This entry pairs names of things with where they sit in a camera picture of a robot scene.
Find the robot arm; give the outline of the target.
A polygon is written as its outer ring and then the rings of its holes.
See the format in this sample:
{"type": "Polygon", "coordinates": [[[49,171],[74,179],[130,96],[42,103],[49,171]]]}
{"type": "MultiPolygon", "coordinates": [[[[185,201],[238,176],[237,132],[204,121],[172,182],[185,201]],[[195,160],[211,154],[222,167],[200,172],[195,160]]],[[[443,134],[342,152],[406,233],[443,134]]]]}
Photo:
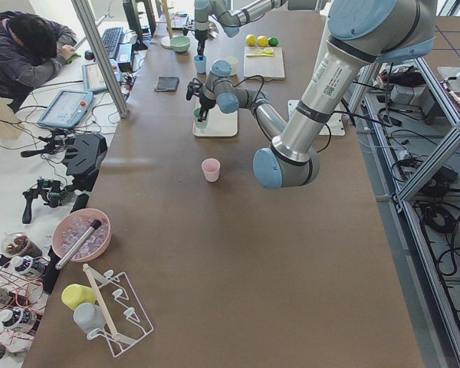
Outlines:
{"type": "Polygon", "coordinates": [[[205,83],[189,82],[186,98],[198,97],[198,120],[214,107],[223,113],[250,110],[270,140],[253,158],[257,181],[268,189],[304,186],[320,168],[312,143],[360,69],[427,55],[435,40],[436,9],[435,1],[334,1],[320,41],[323,55],[289,120],[264,92],[236,87],[222,59],[213,62],[205,83]]]}
{"type": "Polygon", "coordinates": [[[327,1],[275,1],[260,0],[253,1],[244,8],[230,9],[229,1],[222,0],[195,0],[194,1],[194,33],[197,40],[197,61],[204,58],[205,42],[209,36],[209,17],[212,16],[223,28],[223,31],[230,37],[239,32],[240,27],[257,21],[265,13],[284,6],[294,10],[323,10],[327,1]]]}

